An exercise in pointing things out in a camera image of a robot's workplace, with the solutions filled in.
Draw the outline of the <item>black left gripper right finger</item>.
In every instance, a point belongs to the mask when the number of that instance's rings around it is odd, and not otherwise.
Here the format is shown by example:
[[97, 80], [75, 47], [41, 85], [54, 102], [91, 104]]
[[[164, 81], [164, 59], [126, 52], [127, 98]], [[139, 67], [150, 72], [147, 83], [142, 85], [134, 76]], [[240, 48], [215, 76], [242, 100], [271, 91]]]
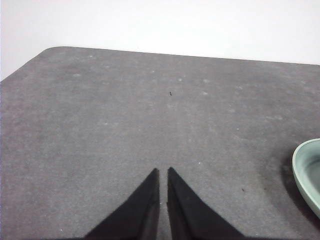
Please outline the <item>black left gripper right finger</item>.
[[244, 240], [212, 210], [173, 167], [167, 171], [167, 209], [173, 240]]

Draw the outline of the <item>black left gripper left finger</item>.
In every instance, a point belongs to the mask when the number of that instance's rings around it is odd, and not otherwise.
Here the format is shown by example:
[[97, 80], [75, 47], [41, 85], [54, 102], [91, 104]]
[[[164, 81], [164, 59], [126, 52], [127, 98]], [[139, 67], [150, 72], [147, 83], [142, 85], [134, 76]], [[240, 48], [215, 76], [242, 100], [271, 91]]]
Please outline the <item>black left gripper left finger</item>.
[[86, 240], [155, 240], [160, 215], [160, 176], [153, 169], [129, 198], [93, 228]]

